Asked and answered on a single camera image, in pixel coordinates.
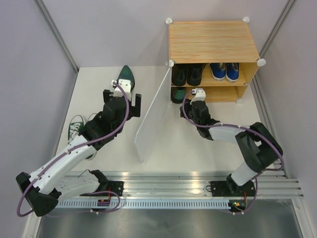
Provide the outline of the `green leather shoe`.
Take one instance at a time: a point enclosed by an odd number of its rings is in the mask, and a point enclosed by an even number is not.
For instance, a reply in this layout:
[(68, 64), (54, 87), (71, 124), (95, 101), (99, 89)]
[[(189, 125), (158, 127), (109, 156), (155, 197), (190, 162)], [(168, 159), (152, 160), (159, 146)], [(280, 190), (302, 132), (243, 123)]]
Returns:
[(175, 104), (182, 104), (186, 95), (185, 87), (172, 87), (171, 89), (171, 100)]
[(131, 91), (134, 90), (135, 87), (135, 79), (133, 72), (131, 71), (130, 67), (128, 65), (124, 65), (123, 68), (121, 69), (119, 76), (117, 78), (119, 79), (124, 79), (124, 80), (129, 80), (131, 83)]

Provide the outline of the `white cabinet door panel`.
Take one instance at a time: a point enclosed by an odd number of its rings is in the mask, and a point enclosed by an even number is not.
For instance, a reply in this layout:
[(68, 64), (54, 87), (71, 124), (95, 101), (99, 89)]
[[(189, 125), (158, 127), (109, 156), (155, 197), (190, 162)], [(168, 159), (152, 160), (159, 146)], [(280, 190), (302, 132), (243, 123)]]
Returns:
[(141, 164), (150, 154), (170, 105), (171, 73), (169, 67), (136, 133), (134, 142)]

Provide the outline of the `black leather shoe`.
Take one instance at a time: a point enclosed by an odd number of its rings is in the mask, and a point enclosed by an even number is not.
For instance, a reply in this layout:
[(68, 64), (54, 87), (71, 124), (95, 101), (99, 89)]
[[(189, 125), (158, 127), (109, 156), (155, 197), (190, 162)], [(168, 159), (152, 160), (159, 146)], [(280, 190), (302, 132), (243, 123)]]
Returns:
[(205, 66), (205, 63), (192, 63), (188, 65), (187, 83), (190, 86), (200, 85)]
[(175, 64), (172, 68), (171, 83), (174, 86), (183, 86), (186, 83), (188, 65), (187, 64)]

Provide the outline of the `green canvas sneaker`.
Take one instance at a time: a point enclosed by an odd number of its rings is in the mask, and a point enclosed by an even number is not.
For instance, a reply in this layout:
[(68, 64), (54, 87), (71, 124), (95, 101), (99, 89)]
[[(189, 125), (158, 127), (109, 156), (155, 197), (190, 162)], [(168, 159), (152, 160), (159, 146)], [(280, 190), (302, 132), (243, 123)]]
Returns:
[[(91, 114), (91, 115), (89, 116), (87, 122), (93, 120), (96, 115), (97, 115), (96, 113)], [(92, 160), (95, 156), (96, 156), (96, 152), (95, 152), (94, 154), (90, 155), (89, 157), (87, 157), (85, 160), (86, 160), (86, 161)]]
[(86, 121), (81, 115), (75, 115), (68, 126), (67, 143), (69, 144), (83, 128)]

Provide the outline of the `blue canvas sneaker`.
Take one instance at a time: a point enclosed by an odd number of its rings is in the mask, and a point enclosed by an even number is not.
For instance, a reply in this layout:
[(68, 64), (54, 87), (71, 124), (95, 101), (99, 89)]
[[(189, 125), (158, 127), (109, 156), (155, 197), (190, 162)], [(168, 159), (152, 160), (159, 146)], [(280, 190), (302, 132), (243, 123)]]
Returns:
[(239, 63), (226, 63), (226, 79), (229, 82), (236, 82), (239, 78)]
[(210, 63), (209, 68), (211, 75), (216, 81), (222, 81), (226, 75), (226, 69), (224, 63)]

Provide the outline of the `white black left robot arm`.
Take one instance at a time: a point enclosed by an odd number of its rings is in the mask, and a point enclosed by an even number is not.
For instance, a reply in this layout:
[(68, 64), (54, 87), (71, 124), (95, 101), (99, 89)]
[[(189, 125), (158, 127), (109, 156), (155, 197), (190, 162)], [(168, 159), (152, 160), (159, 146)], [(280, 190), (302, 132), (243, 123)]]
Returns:
[(104, 145), (122, 132), (126, 121), (140, 117), (142, 96), (136, 94), (135, 104), (124, 96), (116, 97), (104, 90), (104, 107), (79, 130), (67, 147), (41, 168), (28, 174), (21, 172), (17, 184), (31, 212), (42, 217), (50, 213), (59, 202), (75, 196), (116, 196), (121, 192), (110, 186), (110, 181), (100, 170), (90, 170), (87, 176), (71, 180), (64, 177), (80, 162), (92, 158)]

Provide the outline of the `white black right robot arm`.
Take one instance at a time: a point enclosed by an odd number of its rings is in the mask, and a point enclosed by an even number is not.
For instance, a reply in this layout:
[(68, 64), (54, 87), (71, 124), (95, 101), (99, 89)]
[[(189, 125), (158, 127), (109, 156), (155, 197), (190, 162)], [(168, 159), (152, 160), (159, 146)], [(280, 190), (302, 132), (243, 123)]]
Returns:
[(244, 162), (226, 178), (226, 190), (232, 196), (239, 195), (246, 183), (283, 159), (280, 145), (261, 122), (250, 126), (225, 124), (211, 118), (205, 101), (189, 99), (183, 100), (180, 116), (193, 124), (202, 138), (239, 147)]

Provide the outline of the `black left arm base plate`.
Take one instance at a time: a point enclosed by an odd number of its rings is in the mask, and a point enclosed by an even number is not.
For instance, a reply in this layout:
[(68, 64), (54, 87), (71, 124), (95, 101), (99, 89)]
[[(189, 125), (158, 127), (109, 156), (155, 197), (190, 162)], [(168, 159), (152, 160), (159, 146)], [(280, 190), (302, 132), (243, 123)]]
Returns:
[(115, 192), (118, 196), (122, 196), (124, 191), (123, 181), (109, 181), (106, 187), (107, 191)]

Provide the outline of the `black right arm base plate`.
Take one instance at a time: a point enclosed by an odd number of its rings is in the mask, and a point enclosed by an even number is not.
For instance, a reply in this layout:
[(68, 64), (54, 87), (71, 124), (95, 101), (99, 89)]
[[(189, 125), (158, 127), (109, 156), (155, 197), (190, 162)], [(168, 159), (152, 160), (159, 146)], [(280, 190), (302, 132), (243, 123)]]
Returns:
[(235, 186), (227, 181), (210, 181), (210, 184), (206, 186), (206, 191), (211, 192), (213, 197), (250, 197), (256, 193), (252, 181), (243, 186)]

